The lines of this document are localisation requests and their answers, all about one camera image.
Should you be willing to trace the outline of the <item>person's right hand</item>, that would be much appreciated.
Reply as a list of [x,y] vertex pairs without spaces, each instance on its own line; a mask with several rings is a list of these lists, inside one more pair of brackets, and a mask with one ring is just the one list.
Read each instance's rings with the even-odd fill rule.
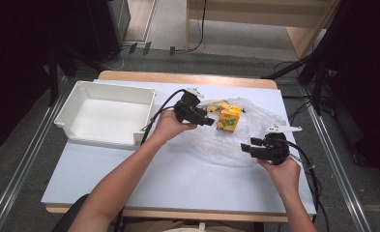
[[273,165],[263,159],[257,162],[269,173],[280,195],[298,193],[301,167],[295,160],[288,157],[279,165]]

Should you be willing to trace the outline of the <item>light wooden shelf unit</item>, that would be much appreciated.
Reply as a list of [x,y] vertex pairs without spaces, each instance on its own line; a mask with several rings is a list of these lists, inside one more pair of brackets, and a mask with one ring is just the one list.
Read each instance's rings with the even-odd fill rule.
[[299,59],[310,54],[319,33],[333,21],[342,0],[187,0],[186,49],[190,20],[284,26]]

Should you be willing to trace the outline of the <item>clear printed plastic bag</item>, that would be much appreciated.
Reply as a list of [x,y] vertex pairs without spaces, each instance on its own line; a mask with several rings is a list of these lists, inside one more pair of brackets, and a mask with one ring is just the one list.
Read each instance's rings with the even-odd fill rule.
[[[223,103],[238,105],[242,114],[237,128],[233,131],[219,130],[217,123]],[[195,130],[184,132],[181,137],[194,153],[201,159],[213,164],[228,166],[249,166],[252,157],[241,150],[241,144],[250,143],[252,137],[263,138],[265,129],[274,126],[285,126],[286,122],[276,113],[255,105],[244,98],[203,101],[200,105],[208,111],[208,116],[215,120],[212,126],[199,126]]]

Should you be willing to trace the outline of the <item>aluminium floor rail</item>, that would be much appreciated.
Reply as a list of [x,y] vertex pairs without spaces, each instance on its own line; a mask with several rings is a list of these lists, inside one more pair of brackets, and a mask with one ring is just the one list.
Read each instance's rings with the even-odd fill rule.
[[317,114],[313,104],[308,108],[308,113],[312,120],[313,125],[318,133],[319,139],[322,143],[326,157],[333,170],[337,185],[340,189],[344,199],[346,208],[349,211],[351,218],[357,228],[358,232],[371,232],[371,227],[365,216],[365,212],[356,192],[352,188],[350,180],[346,171],[339,159],[336,147],[328,133],[324,124],[323,118]]
[[59,94],[58,99],[50,106],[43,119],[41,120],[36,132],[34,133],[31,142],[29,143],[20,163],[18,164],[15,173],[9,181],[7,187],[3,191],[0,198],[0,230],[13,207],[18,194],[24,185],[25,179],[40,151],[44,139],[57,116],[59,109],[62,107],[65,99],[65,95],[72,84],[69,77],[63,76],[59,82]]

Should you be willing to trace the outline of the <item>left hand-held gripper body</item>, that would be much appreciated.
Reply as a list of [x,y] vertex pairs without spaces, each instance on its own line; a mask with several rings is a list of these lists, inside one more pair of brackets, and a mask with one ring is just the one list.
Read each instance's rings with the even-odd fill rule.
[[192,124],[203,125],[204,114],[197,108],[200,103],[199,98],[204,98],[195,88],[188,88],[183,96],[173,106],[176,119],[182,123],[188,121]]

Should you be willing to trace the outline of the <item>black metal stand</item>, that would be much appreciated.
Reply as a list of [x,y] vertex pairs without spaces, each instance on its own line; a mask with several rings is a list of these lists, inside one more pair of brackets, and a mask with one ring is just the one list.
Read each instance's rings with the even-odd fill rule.
[[75,76],[77,67],[73,59],[79,60],[85,65],[98,72],[103,71],[103,67],[81,52],[62,44],[54,44],[48,53],[48,79],[50,89],[49,106],[53,106],[59,96],[57,68],[60,67],[65,75]]

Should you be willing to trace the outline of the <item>white plastic bin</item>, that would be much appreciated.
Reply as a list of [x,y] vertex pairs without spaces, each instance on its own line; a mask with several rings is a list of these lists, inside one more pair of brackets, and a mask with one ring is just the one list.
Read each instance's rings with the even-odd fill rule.
[[68,139],[104,147],[133,147],[144,135],[156,90],[77,81],[54,124]]

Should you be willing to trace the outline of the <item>person's left hand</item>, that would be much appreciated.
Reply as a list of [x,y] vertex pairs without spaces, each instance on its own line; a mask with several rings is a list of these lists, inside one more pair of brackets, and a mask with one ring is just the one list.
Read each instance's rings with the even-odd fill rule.
[[197,128],[197,125],[192,123],[181,123],[177,120],[173,110],[165,110],[157,121],[149,140],[152,143],[163,145],[168,140],[174,138],[183,131],[190,131]]

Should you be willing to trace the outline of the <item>yellow juice carton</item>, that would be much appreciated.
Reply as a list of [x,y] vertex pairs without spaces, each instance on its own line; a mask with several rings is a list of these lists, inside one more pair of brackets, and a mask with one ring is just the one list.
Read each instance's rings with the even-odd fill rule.
[[217,128],[222,131],[233,132],[238,125],[242,108],[238,105],[223,103],[219,111]]

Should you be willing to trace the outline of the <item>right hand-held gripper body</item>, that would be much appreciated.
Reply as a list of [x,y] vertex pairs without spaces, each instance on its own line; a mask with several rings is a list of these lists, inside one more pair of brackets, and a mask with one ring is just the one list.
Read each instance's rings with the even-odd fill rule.
[[286,139],[286,132],[301,131],[301,127],[274,125],[265,129],[263,146],[258,146],[256,157],[260,160],[268,160],[274,165],[279,165],[290,154]]

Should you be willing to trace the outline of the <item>black curtain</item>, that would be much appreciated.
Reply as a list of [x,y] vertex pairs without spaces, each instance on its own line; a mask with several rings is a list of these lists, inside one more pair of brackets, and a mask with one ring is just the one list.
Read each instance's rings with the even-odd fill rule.
[[84,35],[86,0],[0,0],[0,147],[35,101],[49,91],[48,53]]
[[380,0],[341,0],[325,39],[337,121],[355,160],[380,169]]

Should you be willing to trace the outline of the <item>dark cabinet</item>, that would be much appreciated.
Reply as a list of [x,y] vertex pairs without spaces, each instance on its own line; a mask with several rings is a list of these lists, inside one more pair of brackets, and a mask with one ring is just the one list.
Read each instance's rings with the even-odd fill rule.
[[120,52],[131,22],[128,0],[86,1],[92,22],[96,59],[108,61]]

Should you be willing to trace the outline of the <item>black tripod stand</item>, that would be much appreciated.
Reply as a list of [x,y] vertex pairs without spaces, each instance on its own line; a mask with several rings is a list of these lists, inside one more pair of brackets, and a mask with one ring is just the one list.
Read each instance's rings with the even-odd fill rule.
[[320,116],[321,93],[324,79],[326,77],[326,63],[321,57],[321,52],[318,49],[315,49],[303,59],[293,62],[291,65],[277,72],[261,76],[261,79],[275,80],[287,73],[291,73],[292,71],[297,70],[300,67],[303,67],[303,70],[298,76],[298,82],[301,86],[307,86],[312,81],[312,79],[315,79],[311,99],[315,112],[318,116]]

